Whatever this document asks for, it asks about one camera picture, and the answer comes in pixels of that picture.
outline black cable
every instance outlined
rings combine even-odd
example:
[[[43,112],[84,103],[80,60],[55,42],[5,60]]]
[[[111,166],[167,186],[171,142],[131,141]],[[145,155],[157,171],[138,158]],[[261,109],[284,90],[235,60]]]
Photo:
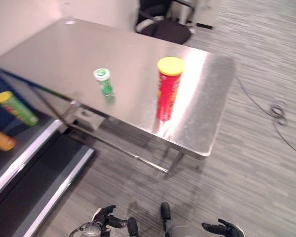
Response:
[[[75,234],[76,232],[78,232],[78,231],[83,231],[83,230],[84,230],[83,227],[84,227],[85,225],[87,225],[87,224],[90,224],[90,223],[92,223],[92,222],[90,221],[90,222],[87,222],[87,223],[82,224],[81,226],[79,226],[78,228],[76,228],[75,230],[73,230],[73,231],[70,233],[69,237],[73,237],[74,234]]]
[[[238,78],[235,77],[237,79],[237,81],[240,84],[241,89],[243,90],[243,92],[247,95],[247,97],[261,110],[263,111],[265,114],[269,115],[270,117],[273,118],[273,126],[275,128],[275,131],[277,132],[277,134],[280,136],[280,138],[282,138],[282,140],[289,145],[294,151],[296,151],[296,148],[293,147],[284,137],[283,135],[280,133],[280,131],[277,128],[277,124],[284,126],[287,124],[287,119],[285,117],[285,111],[284,109],[279,105],[279,103],[282,104],[286,104],[283,101],[276,101],[275,104],[272,104],[270,106],[270,112],[266,111],[265,109],[263,109],[252,97],[251,95],[247,92],[246,88],[244,87],[242,81]]]

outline orange can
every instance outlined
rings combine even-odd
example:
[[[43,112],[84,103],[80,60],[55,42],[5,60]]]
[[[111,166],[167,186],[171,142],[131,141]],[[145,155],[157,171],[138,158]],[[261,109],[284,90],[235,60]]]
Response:
[[[15,139],[0,132],[0,150],[9,151],[15,146],[15,144]]]

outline table top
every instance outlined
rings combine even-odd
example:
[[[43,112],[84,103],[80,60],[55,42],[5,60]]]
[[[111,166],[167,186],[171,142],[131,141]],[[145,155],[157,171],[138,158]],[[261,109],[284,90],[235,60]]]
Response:
[[[157,62],[166,56],[182,58],[185,70],[162,122]],[[0,68],[201,156],[211,152],[235,74],[230,58],[82,20],[48,26],[0,57]],[[100,91],[97,68],[110,70],[113,98]]]

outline red chip can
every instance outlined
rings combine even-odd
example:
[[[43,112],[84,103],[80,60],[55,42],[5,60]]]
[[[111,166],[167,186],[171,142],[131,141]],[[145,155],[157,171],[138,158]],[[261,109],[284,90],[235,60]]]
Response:
[[[157,118],[166,121],[171,118],[177,96],[184,61],[177,57],[165,57],[158,61],[159,90]]]
[[[15,139],[0,132],[0,150],[9,151],[15,146]]]

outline black office chair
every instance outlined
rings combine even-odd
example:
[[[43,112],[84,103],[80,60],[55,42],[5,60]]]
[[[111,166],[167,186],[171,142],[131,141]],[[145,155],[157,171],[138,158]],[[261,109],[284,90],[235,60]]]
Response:
[[[173,43],[185,43],[191,37],[189,28],[171,19],[166,19],[173,1],[190,7],[191,14],[193,14],[194,8],[184,0],[140,0],[135,31],[145,36]]]

